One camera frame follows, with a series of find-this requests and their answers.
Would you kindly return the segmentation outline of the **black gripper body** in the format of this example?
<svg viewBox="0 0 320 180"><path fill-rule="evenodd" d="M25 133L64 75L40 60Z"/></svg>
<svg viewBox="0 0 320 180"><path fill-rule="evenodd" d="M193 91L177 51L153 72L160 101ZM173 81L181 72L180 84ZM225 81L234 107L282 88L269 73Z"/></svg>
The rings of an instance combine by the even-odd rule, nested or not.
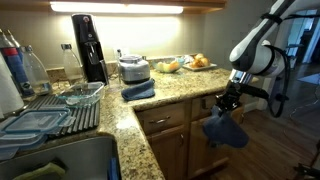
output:
<svg viewBox="0 0 320 180"><path fill-rule="evenodd" d="M249 94L265 100L269 98L269 94L263 89L229 81L225 91L221 95L216 96L216 106L221 112L232 111L241 105L240 97L242 94Z"/></svg>

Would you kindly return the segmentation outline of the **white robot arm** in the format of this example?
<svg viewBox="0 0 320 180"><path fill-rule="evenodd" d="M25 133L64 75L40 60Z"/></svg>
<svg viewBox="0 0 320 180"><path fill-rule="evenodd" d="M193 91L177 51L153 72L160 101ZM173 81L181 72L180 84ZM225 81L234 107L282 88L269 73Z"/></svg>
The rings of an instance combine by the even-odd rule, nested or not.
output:
<svg viewBox="0 0 320 180"><path fill-rule="evenodd" d="M260 17L260 21L231 51L229 61L232 73L225 91L216 98L215 112L222 116L236 109L242 94L249 94L265 99L273 117L282 114L288 80L290 63L285 51L273 45L263 44L263 41L284 21L301 18L298 11L317 9L320 0L276 0L267 13ZM285 71L285 83L280 95L280 105L277 112L272 110L269 94L249 85L252 76L274 77Z"/></svg>

